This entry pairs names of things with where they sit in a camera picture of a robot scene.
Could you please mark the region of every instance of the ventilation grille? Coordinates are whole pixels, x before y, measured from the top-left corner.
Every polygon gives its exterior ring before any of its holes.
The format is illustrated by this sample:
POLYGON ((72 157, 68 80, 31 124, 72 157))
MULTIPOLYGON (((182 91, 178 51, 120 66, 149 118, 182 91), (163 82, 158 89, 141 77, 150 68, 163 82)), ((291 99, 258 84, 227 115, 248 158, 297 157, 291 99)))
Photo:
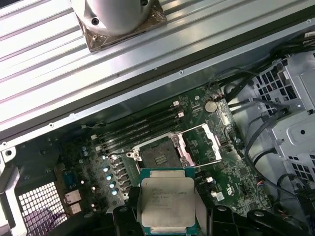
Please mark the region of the ventilation grille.
MULTIPOLYGON (((281 66, 286 66, 286 60, 282 61, 281 66)), ((296 92, 291 85, 290 78, 286 71, 279 72, 277 66, 274 66, 267 72, 261 73, 256 77, 256 89, 265 101, 272 101, 275 103, 286 103, 287 101, 297 98, 296 92)), ((265 105, 268 113, 272 116, 276 109, 265 105)))
POLYGON ((19 201, 27 236, 45 236, 67 219, 53 182, 22 194, 19 201))
POLYGON ((305 180, 314 182, 311 171, 307 166, 292 163, 292 167, 294 168, 297 176, 302 177, 305 180))

